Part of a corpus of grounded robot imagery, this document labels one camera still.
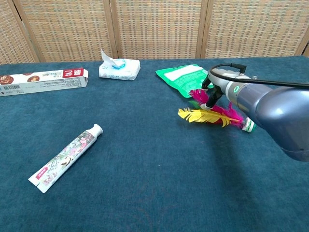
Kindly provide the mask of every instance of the green plastic bag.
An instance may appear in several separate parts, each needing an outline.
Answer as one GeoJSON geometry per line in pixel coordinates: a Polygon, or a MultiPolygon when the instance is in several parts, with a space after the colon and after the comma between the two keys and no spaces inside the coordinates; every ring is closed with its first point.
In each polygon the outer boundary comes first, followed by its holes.
{"type": "Polygon", "coordinates": [[[202,87],[207,77],[207,71],[197,64],[183,65],[174,68],[155,71],[168,85],[177,89],[185,98],[190,98],[189,92],[202,87]]]}

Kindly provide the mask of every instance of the white wipes pack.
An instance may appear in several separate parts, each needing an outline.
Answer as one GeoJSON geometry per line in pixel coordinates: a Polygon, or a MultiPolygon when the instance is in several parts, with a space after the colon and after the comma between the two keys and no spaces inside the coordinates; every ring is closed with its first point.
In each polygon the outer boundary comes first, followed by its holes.
{"type": "Polygon", "coordinates": [[[100,65],[98,72],[100,78],[110,78],[118,80],[135,80],[140,71],[140,61],[135,59],[112,59],[102,50],[101,55],[103,63],[100,65]]]}

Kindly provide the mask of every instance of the toothpaste box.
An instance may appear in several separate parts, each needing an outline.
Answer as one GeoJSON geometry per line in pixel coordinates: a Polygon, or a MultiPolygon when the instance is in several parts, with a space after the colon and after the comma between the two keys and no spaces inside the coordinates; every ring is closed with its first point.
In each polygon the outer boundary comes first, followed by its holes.
{"type": "Polygon", "coordinates": [[[0,97],[86,87],[87,83],[84,68],[4,75],[0,76],[0,97]]]}

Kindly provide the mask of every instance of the table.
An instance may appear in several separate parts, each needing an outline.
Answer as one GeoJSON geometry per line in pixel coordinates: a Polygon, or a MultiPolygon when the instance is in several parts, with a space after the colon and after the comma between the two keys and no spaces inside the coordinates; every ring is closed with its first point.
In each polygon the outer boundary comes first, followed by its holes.
{"type": "Polygon", "coordinates": [[[188,99],[155,74],[229,62],[260,79],[309,80],[306,57],[141,60],[134,81],[98,78],[100,61],[1,65],[89,71],[85,88],[0,97],[1,231],[308,231],[309,164],[259,127],[181,119],[188,99]],[[94,123],[103,134],[42,194],[28,178],[94,123]]]}

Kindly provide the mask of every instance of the magenta feather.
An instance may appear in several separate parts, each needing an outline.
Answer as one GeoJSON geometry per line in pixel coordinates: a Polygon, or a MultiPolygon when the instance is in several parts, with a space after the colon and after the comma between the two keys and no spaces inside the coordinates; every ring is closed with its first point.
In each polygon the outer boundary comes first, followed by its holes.
{"type": "MultiPolygon", "coordinates": [[[[199,105],[206,103],[209,98],[207,93],[203,89],[193,89],[190,91],[190,95],[197,101],[199,105]]],[[[236,112],[236,110],[232,109],[231,102],[229,102],[227,110],[217,105],[215,105],[211,110],[226,115],[230,118],[239,120],[239,122],[232,121],[231,123],[236,126],[242,127],[244,119],[240,114],[236,112]]]]}

